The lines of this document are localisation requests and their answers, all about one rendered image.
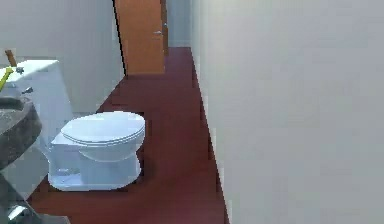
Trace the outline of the orange wooden room door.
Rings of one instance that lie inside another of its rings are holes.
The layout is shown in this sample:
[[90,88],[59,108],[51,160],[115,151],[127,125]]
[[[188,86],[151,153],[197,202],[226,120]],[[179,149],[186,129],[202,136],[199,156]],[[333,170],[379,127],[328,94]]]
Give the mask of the orange wooden room door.
[[[114,0],[126,75],[163,74],[166,0]],[[153,32],[162,31],[162,35]]]

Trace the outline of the white toilet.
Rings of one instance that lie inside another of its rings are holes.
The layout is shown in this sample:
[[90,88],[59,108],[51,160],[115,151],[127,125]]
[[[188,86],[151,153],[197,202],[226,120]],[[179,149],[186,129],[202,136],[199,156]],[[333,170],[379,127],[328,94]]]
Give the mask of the white toilet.
[[143,116],[120,110],[76,116],[58,60],[26,60],[4,71],[9,74],[4,90],[31,99],[36,109],[42,124],[39,149],[52,187],[109,191],[138,179]]

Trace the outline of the dark grey stone sink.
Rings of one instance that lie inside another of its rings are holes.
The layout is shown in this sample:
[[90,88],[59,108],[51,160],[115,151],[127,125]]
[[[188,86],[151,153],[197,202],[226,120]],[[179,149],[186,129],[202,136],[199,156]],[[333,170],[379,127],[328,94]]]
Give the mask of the dark grey stone sink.
[[0,97],[0,170],[17,160],[39,137],[38,113],[28,97]]

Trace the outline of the yellow green stick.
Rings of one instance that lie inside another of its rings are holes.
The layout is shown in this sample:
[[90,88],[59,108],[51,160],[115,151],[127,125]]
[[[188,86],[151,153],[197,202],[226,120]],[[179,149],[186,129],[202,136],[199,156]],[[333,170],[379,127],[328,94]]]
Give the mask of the yellow green stick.
[[9,76],[14,72],[12,67],[6,67],[5,68],[5,73],[3,77],[0,79],[0,92],[5,86],[6,81],[8,80]]

